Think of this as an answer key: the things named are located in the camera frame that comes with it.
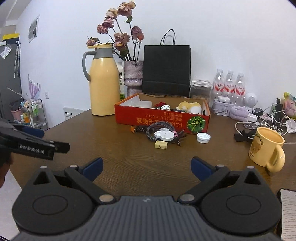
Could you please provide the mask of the white jar lid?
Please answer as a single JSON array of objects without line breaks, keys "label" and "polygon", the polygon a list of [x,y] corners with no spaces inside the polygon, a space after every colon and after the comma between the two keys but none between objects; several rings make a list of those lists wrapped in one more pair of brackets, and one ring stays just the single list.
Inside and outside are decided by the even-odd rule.
[{"label": "white jar lid", "polygon": [[197,133],[197,141],[202,144],[207,144],[211,139],[208,133]]}]

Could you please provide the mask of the purple fluffy scrunchie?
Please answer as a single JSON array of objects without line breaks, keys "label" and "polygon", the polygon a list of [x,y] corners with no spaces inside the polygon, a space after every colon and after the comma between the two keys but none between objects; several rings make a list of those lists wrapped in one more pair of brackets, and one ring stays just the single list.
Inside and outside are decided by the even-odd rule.
[{"label": "purple fluffy scrunchie", "polygon": [[236,121],[247,122],[248,114],[248,110],[241,106],[233,106],[229,110],[229,117]]}]

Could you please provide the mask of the clear plastic bag bundle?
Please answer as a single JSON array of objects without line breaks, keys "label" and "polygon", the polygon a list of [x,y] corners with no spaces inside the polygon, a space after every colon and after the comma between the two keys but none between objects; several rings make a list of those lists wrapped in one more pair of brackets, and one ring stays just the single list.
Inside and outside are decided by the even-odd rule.
[{"label": "clear plastic bag bundle", "polygon": [[152,102],[147,100],[140,100],[137,103],[137,107],[139,108],[152,108]]}]

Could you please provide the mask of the yellow bear mug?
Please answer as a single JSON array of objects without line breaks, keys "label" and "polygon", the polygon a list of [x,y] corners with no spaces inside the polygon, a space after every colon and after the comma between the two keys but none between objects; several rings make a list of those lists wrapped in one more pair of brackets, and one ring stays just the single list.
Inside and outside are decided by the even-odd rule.
[{"label": "yellow bear mug", "polygon": [[269,172],[279,172],[285,164],[283,144],[285,139],[276,131],[258,127],[248,152],[257,165],[266,167]]}]

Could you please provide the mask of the wall poster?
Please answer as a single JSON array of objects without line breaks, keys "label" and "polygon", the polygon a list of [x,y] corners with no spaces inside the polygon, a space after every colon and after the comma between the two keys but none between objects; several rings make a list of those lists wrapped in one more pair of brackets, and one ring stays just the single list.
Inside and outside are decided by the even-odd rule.
[{"label": "wall poster", "polygon": [[29,33],[28,33],[29,43],[32,42],[38,35],[39,17],[40,16],[37,16],[29,27]]}]

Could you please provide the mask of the milk carton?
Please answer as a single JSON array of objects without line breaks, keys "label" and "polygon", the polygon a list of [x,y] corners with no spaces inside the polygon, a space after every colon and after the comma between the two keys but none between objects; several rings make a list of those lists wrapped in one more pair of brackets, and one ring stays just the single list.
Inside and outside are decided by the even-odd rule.
[{"label": "milk carton", "polygon": [[124,68],[122,62],[116,63],[118,68],[118,74],[119,74],[119,93],[120,93],[120,100],[125,99],[125,85],[124,85]]}]

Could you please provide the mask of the white plastic bottle cap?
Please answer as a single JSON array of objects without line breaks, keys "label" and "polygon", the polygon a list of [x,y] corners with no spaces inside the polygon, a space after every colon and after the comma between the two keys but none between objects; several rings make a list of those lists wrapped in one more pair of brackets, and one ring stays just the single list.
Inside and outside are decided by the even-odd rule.
[{"label": "white plastic bottle cap", "polygon": [[161,110],[171,110],[169,105],[163,105],[161,106]]}]

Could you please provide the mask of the smartphone with lit screen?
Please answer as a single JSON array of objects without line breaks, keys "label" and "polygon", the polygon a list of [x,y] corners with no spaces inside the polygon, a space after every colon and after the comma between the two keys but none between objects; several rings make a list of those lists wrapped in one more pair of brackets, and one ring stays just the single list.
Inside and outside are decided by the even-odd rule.
[{"label": "smartphone with lit screen", "polygon": [[296,240],[296,194],[295,190],[281,188],[278,193],[281,202],[281,220],[277,234],[282,240]]}]

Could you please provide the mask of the pink plush snack packet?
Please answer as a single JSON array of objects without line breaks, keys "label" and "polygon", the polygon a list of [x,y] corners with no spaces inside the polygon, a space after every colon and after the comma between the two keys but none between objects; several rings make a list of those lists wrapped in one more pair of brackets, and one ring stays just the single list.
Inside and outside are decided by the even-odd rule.
[{"label": "pink plush snack packet", "polygon": [[283,100],[284,100],[284,104],[283,104],[283,110],[285,112],[285,114],[290,117],[295,119],[296,118],[296,98],[291,95],[288,92],[285,92],[283,94]]}]

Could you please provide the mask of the black hair bow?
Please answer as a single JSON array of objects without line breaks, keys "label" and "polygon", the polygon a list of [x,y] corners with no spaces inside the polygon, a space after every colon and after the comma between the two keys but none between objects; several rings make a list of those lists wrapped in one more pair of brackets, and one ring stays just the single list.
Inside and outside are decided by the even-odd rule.
[{"label": "black hair bow", "polygon": [[256,130],[250,130],[249,132],[239,131],[234,134],[234,140],[236,142],[252,142],[255,136]]}]

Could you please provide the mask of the red artificial rose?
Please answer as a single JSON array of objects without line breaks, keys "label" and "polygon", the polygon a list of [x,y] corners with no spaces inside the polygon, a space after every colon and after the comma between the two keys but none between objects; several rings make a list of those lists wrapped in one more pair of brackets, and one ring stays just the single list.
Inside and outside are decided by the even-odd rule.
[{"label": "red artificial rose", "polygon": [[155,107],[156,107],[156,108],[161,108],[161,107],[164,106],[164,105],[166,105],[165,102],[159,102],[159,103],[156,103],[156,104],[155,104]]}]

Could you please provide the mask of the lavender tin box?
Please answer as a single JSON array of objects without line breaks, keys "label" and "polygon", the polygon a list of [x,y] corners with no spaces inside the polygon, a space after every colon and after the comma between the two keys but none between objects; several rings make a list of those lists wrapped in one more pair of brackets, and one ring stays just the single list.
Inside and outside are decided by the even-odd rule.
[{"label": "lavender tin box", "polygon": [[215,99],[212,105],[213,112],[217,115],[229,117],[230,109],[234,107],[234,104],[231,102],[220,102]]}]

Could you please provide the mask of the water bottle middle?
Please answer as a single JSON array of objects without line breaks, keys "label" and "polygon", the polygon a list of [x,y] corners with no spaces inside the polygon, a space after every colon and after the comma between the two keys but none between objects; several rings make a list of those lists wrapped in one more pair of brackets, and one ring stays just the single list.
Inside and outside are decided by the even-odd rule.
[{"label": "water bottle middle", "polygon": [[233,74],[233,71],[228,70],[224,85],[224,95],[228,97],[231,102],[233,101],[233,96],[235,92],[235,82],[233,80]]}]

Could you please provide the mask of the red cardboard box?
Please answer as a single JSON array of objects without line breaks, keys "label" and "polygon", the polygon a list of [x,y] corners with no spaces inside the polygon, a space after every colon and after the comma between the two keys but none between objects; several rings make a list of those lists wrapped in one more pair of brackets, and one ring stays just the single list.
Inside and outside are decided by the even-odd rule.
[{"label": "red cardboard box", "polygon": [[[140,100],[152,102],[152,108],[139,108]],[[192,114],[181,112],[176,107],[183,101],[198,102],[201,104],[202,113]],[[171,110],[161,110],[155,104],[165,102]],[[203,99],[185,98],[179,96],[148,95],[144,93],[134,94],[115,104],[115,119],[117,123],[134,126],[149,126],[158,121],[170,123],[176,130],[184,130],[186,133],[197,134],[207,132],[210,121],[208,103]]]}]

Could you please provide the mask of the clear acrylic organizer box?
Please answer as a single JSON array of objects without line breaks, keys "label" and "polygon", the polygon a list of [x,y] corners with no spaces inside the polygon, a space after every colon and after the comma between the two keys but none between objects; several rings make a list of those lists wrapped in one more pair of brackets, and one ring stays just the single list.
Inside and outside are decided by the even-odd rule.
[{"label": "clear acrylic organizer box", "polygon": [[211,100],[213,84],[206,80],[192,80],[190,85],[190,97],[204,99],[208,104]]}]

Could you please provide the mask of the white earbuds case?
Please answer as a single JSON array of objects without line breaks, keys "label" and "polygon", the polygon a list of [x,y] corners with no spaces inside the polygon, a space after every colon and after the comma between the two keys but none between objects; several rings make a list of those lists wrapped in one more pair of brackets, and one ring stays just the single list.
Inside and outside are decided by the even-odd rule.
[{"label": "white earbuds case", "polygon": [[226,97],[226,96],[219,96],[218,97],[218,101],[219,102],[224,102],[224,103],[229,103],[230,102],[230,98]]}]

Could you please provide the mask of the white wall outlet panel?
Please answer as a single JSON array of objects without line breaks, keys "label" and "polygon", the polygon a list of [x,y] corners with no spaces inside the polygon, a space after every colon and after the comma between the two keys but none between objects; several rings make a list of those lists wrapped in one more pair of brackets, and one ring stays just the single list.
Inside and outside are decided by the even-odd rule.
[{"label": "white wall outlet panel", "polygon": [[63,112],[64,112],[65,120],[69,120],[70,118],[73,118],[74,116],[83,113],[84,110],[76,109],[76,108],[63,107]]}]

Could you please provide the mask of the metal storage cart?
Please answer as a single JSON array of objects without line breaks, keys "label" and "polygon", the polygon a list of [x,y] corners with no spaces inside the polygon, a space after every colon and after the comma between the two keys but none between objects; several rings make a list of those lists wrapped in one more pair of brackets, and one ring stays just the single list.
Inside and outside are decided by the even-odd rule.
[{"label": "metal storage cart", "polygon": [[47,130],[45,109],[41,99],[20,99],[10,104],[11,114],[15,121],[29,125],[33,128]]}]

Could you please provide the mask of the yellow white plush toy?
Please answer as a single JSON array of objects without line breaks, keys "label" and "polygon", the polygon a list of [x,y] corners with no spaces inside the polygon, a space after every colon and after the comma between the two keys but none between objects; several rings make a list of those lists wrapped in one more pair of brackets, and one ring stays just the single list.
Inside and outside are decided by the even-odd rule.
[{"label": "yellow white plush toy", "polygon": [[198,102],[189,103],[187,101],[183,101],[176,107],[176,109],[185,111],[187,113],[192,113],[192,114],[201,114],[202,113],[201,104],[199,104]]}]

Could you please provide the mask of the pink white ceramic vase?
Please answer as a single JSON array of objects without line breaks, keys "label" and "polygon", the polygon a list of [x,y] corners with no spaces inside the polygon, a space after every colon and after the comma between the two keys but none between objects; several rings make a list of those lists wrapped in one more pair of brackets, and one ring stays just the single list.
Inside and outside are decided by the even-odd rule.
[{"label": "pink white ceramic vase", "polygon": [[127,97],[142,93],[143,61],[125,61],[124,72]]}]

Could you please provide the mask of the water bottle left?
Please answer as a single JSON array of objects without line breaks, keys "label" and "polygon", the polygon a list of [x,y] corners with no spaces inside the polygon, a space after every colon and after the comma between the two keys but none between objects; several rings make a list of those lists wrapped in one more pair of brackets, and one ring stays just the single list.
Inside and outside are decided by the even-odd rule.
[{"label": "water bottle left", "polygon": [[223,70],[217,69],[217,73],[213,81],[213,98],[214,99],[218,99],[220,96],[222,96],[224,92],[224,87],[225,87],[225,80],[223,76]]}]

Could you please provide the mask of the black paper shopping bag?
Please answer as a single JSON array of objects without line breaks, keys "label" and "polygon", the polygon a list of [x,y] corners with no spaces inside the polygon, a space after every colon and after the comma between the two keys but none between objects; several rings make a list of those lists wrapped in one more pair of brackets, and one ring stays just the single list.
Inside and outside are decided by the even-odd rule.
[{"label": "black paper shopping bag", "polygon": [[165,45],[163,35],[159,45],[144,47],[142,92],[153,95],[188,97],[191,84],[191,48],[176,45],[173,29],[171,45]]}]

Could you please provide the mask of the small beige eraser block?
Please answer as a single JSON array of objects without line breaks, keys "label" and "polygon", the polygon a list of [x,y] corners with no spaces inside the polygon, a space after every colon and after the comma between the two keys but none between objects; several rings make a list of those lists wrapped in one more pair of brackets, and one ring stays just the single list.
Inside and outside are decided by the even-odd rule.
[{"label": "small beige eraser block", "polygon": [[154,147],[156,149],[166,150],[168,146],[168,142],[165,141],[156,141]]}]

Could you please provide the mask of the white round disc device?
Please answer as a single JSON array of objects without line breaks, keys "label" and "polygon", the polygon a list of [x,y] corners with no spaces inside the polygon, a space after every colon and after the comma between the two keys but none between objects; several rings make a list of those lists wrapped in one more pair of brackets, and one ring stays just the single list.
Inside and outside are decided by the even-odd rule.
[{"label": "white round disc device", "polygon": [[159,131],[154,132],[154,137],[157,140],[162,140],[165,142],[170,142],[175,138],[175,134],[168,128],[160,128]]}]

